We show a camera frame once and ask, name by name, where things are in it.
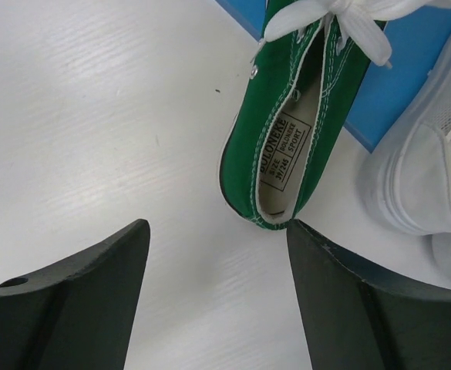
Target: white surface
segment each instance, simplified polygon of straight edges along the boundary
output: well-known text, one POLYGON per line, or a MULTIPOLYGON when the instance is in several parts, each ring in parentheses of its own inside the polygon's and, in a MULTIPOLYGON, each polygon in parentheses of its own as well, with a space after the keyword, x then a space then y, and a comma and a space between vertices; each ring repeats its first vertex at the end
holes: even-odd
MULTIPOLYGON (((216 184, 254 47, 213 0, 1 0, 0 282, 146 218, 126 368, 308 368, 284 232, 237 219, 216 184)), ((424 243, 365 215, 364 155, 344 131, 301 218, 451 284, 424 243)))

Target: insole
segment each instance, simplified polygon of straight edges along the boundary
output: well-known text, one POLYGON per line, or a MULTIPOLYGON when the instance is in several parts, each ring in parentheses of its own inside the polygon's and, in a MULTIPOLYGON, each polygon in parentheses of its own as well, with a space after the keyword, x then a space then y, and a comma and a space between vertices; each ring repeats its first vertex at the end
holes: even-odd
POLYGON ((259 176, 262 211, 280 216, 293 210, 311 149, 321 75, 297 101, 290 99, 278 115, 264 147, 259 176))

